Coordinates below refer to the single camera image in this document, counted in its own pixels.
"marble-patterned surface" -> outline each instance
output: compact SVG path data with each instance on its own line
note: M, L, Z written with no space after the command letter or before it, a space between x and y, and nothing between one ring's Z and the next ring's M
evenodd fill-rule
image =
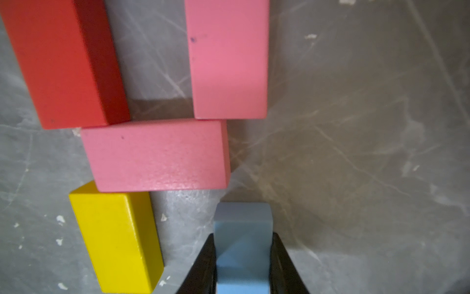
M269 113L230 121L226 191L154 192L174 293L220 200L269 202L311 293L470 291L470 1L271 0ZM133 119L192 116L182 0L107 0ZM76 130L41 130L0 24L0 292L100 293L67 194Z

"wooden block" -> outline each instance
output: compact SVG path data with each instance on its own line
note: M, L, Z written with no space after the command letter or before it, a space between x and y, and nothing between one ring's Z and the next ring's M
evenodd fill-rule
M163 260L149 193L100 193L91 181L69 197L101 290L152 293Z
M44 129L129 121L102 0L0 0Z
M269 294L273 215L267 203L220 202L214 215L219 294Z
M185 0L197 119L263 119L269 0Z
M133 121L85 128L81 137L101 192L228 186L224 120Z

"yellow wooden block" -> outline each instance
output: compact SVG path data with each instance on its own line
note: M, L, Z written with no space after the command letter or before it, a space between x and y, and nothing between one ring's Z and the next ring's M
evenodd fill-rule
M91 181L69 197L101 290L152 293L163 260L149 193L100 193Z

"pink wooden block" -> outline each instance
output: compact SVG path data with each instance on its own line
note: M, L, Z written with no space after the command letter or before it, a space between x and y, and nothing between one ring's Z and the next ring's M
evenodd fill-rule
M133 121L84 128L81 137L100 192L228 186L224 120Z
M185 0L197 119L263 119L269 0Z

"red wooden block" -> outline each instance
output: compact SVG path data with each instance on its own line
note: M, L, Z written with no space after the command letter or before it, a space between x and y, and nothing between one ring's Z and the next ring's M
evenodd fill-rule
M197 119L263 119L269 0L185 0Z
M81 137L100 192L228 186L224 120L133 121L84 128Z
M0 14L43 128L130 119L102 0L0 0Z

